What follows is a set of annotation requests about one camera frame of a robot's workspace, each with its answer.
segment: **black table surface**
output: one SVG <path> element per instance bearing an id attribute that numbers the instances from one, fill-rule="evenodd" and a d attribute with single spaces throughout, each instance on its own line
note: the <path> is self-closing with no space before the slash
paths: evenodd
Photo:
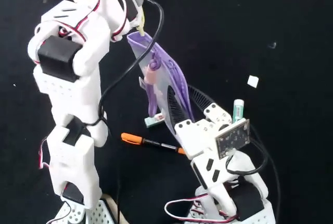
<path id="1" fill-rule="evenodd" d="M 45 223 L 61 201 L 47 169 L 38 170 L 41 139 L 54 127 L 47 95 L 35 84 L 27 44 L 40 16 L 59 0 L 0 0 L 0 217 L 3 223 Z M 245 100 L 245 116 L 259 130 L 280 174 L 280 223 L 329 223 L 333 197 L 333 0 L 156 0 L 165 10 L 158 40 L 178 62 L 188 83 L 229 112 Z M 153 35 L 156 9 L 145 4 Z M 125 40 L 101 61 L 102 90 L 132 61 Z M 249 75 L 259 77 L 256 89 Z M 147 130 L 145 91 L 135 69 L 106 101 L 117 136 L 135 133 L 176 144 L 165 126 Z M 104 193 L 117 193 L 130 223 L 171 223 L 169 200 L 191 197 L 199 185 L 185 156 L 109 140 L 95 149 Z M 250 151 L 255 163 L 261 155 Z M 274 207 L 272 167 L 262 172 Z M 186 206 L 174 207 L 184 215 Z"/>

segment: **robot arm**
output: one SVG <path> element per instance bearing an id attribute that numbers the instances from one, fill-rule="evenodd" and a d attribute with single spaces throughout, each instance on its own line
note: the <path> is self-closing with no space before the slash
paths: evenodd
<path id="1" fill-rule="evenodd" d="M 185 120 L 176 124 L 174 129 L 201 184 L 196 195 L 208 194 L 200 200 L 204 218 L 225 220 L 221 217 L 222 211 L 230 217 L 238 216 L 238 220 L 244 221 L 242 223 L 252 223 L 254 219 L 256 223 L 264 217 L 268 223 L 275 223 L 272 206 L 266 199 L 268 188 L 260 175 L 254 173 L 242 178 L 226 170 L 229 156 L 232 156 L 232 160 L 228 169 L 255 169 L 250 157 L 237 150 L 250 142 L 249 120 L 241 119 L 231 124 L 231 116 L 216 103 L 203 112 L 206 119 L 198 122 Z M 234 180 L 243 182 L 230 186 L 229 183 Z M 253 209 L 248 210 L 247 203 L 244 203 L 246 198 L 252 198 Z"/>
<path id="2" fill-rule="evenodd" d="M 28 45 L 36 83 L 48 94 L 56 123 L 47 138 L 54 192 L 82 213 L 101 197 L 94 146 L 105 144 L 108 129 L 102 121 L 88 125 L 88 137 L 71 124 L 99 119 L 98 64 L 110 41 L 120 41 L 132 28 L 142 30 L 143 22 L 142 0 L 62 1 L 41 17 Z"/>

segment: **wire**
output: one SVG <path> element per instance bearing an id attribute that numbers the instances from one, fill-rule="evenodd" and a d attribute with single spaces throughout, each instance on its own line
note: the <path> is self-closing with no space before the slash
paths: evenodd
<path id="1" fill-rule="evenodd" d="M 275 162 L 267 149 L 265 148 L 263 142 L 260 139 L 260 136 L 258 134 L 258 131 L 255 129 L 255 127 L 251 124 L 250 125 L 250 130 L 253 133 L 254 137 L 257 139 L 259 143 L 261 143 L 262 148 L 266 152 L 266 155 L 268 156 L 269 160 L 271 161 L 272 167 L 273 167 L 273 172 L 275 175 L 275 182 L 276 182 L 276 191 L 277 191 L 277 202 L 276 202 L 276 210 L 275 210 L 275 223 L 278 224 L 279 217 L 280 217 L 280 207 L 281 207 L 281 185 L 280 185 L 280 179 L 279 179 L 279 174 L 277 171 L 277 167 L 275 165 Z"/>
<path id="2" fill-rule="evenodd" d="M 228 165 L 230 163 L 230 161 L 232 160 L 232 158 L 234 157 L 233 155 L 232 156 L 229 156 L 226 163 L 225 163 L 225 169 L 227 170 L 228 173 L 231 173 L 232 175 L 238 175 L 238 176 L 249 176 L 249 175 L 253 175 L 255 173 L 259 173 L 261 170 L 263 170 L 265 168 L 265 166 L 267 165 L 268 163 L 268 155 L 267 155 L 267 151 L 262 147 L 261 143 L 257 142 L 256 140 L 252 139 L 251 142 L 261 151 L 261 153 L 263 154 L 264 156 L 264 161 L 262 162 L 262 164 L 254 169 L 254 170 L 250 170 L 250 171 L 239 171 L 239 170 L 236 170 L 236 171 L 233 171 L 233 170 L 230 170 L 228 169 Z"/>
<path id="3" fill-rule="evenodd" d="M 41 142 L 41 145 L 40 145 L 40 150 L 38 152 L 38 155 L 39 155 L 39 169 L 43 169 L 44 166 L 49 168 L 49 164 L 43 162 L 43 145 L 44 145 L 46 140 L 47 140 L 47 136 L 42 139 L 42 142 Z"/>
<path id="4" fill-rule="evenodd" d="M 193 202 L 197 199 L 200 199 L 200 198 L 203 198 L 203 197 L 206 197 L 208 194 L 202 194 L 202 195 L 199 195 L 199 196 L 196 196 L 196 197 L 193 197 L 193 198 L 185 198 L 185 199 L 180 199 L 180 200 L 174 200 L 174 201 L 169 201 L 166 203 L 166 205 L 164 206 L 164 211 L 171 217 L 177 219 L 177 220 L 180 220 L 180 221 L 189 221 L 189 222 L 199 222 L 199 223 L 229 223 L 233 220 L 235 220 L 237 218 L 237 216 L 232 216 L 232 217 L 229 217 L 225 220 L 217 220 L 217 219 L 201 219 L 201 218 L 189 218 L 189 217 L 180 217 L 180 216 L 177 216 L 177 215 L 173 215 L 172 213 L 170 213 L 168 211 L 168 206 L 173 204 L 173 203 L 177 203 L 177 202 Z"/>
<path id="5" fill-rule="evenodd" d="M 69 211 L 68 213 L 65 215 L 65 216 L 62 216 L 60 218 L 57 218 L 57 219 L 52 219 L 52 220 L 49 220 L 46 224 L 51 224 L 52 222 L 54 221 L 58 221 L 58 220 L 62 220 L 62 219 L 65 219 L 71 212 L 72 212 L 72 208 L 71 206 L 68 204 L 68 202 L 65 202 L 67 204 L 67 206 L 69 207 Z"/>

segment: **red and white wire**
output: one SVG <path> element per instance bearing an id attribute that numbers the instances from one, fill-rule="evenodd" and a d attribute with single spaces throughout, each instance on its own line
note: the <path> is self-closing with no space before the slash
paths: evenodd
<path id="1" fill-rule="evenodd" d="M 97 11 L 97 9 L 99 8 L 99 6 L 101 5 L 101 1 L 102 0 L 98 0 L 97 4 L 95 5 L 94 9 L 89 12 L 88 15 L 86 15 L 83 19 L 81 19 L 78 24 L 75 26 L 75 29 L 76 30 L 79 30 L 79 28 L 85 23 L 87 22 L 88 20 L 88 16 L 90 15 L 90 13 L 94 12 L 94 11 Z M 119 27 L 111 34 L 111 39 L 113 41 L 115 41 L 114 37 L 119 35 L 122 30 L 124 29 L 125 27 L 125 24 L 126 24 L 126 21 L 127 21 L 127 3 L 125 0 L 121 0 L 121 2 L 123 3 L 123 11 L 124 11 L 124 19 L 123 19 L 123 24 L 119 25 Z"/>
<path id="2" fill-rule="evenodd" d="M 236 219 L 236 216 L 232 216 L 229 217 L 225 220 L 216 220 L 216 219 L 202 219 L 202 218 L 189 218 L 189 217 L 181 217 L 181 216 L 177 216 L 177 215 L 173 215 L 172 213 L 170 213 L 168 211 L 168 206 L 173 204 L 173 203 L 177 203 L 177 202 L 194 202 L 197 199 L 200 198 L 204 198 L 208 196 L 208 194 L 202 194 L 193 198 L 185 198 L 185 199 L 180 199 L 180 200 L 174 200 L 174 201 L 169 201 L 166 203 L 166 205 L 164 206 L 164 211 L 171 217 L 177 219 L 177 220 L 181 220 L 181 221 L 188 221 L 188 222 L 200 222 L 200 223 L 230 223 L 231 221 Z"/>
<path id="3" fill-rule="evenodd" d="M 44 142 L 47 140 L 47 137 L 45 137 L 42 142 L 41 142 L 41 145 L 40 145 L 40 150 L 38 152 L 38 155 L 39 155 L 39 169 L 43 169 L 44 166 L 49 168 L 49 164 L 48 163 L 45 163 L 43 162 L 43 144 Z"/>

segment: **black cable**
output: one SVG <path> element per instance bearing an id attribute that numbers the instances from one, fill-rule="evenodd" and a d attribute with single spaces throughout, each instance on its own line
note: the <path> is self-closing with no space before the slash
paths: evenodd
<path id="1" fill-rule="evenodd" d="M 265 148 L 263 142 L 261 141 L 260 136 L 258 134 L 258 131 L 255 129 L 255 127 L 253 125 L 250 125 L 250 130 L 251 130 L 251 133 L 253 133 L 254 137 L 257 139 L 257 141 L 261 143 L 261 147 L 265 150 L 269 160 L 272 163 L 273 172 L 274 172 L 275 180 L 276 180 L 275 182 L 276 182 L 276 192 L 277 192 L 275 223 L 278 224 L 279 217 L 280 217 L 280 206 L 281 206 L 281 185 L 280 185 L 280 179 L 279 179 L 279 174 L 278 174 L 278 171 L 277 171 L 277 167 L 275 165 L 275 162 L 274 162 L 273 158 L 271 157 L 271 155 L 269 154 L 269 152 Z"/>
<path id="2" fill-rule="evenodd" d="M 263 154 L 264 161 L 262 162 L 262 164 L 258 168 L 254 169 L 254 170 L 250 170 L 250 171 L 238 171 L 238 170 L 234 171 L 234 170 L 230 170 L 230 169 L 228 169 L 228 165 L 229 165 L 230 161 L 232 160 L 232 158 L 234 157 L 232 155 L 232 156 L 228 157 L 228 159 L 227 159 L 227 161 L 225 163 L 225 169 L 227 170 L 228 173 L 231 173 L 232 175 L 238 175 L 238 176 L 249 176 L 249 175 L 253 175 L 255 173 L 259 173 L 261 170 L 263 170 L 265 168 L 265 166 L 268 163 L 267 152 L 262 147 L 261 143 L 257 142 L 256 140 L 252 139 L 251 143 L 253 143 L 257 147 L 257 149 L 259 149 L 260 152 Z"/>

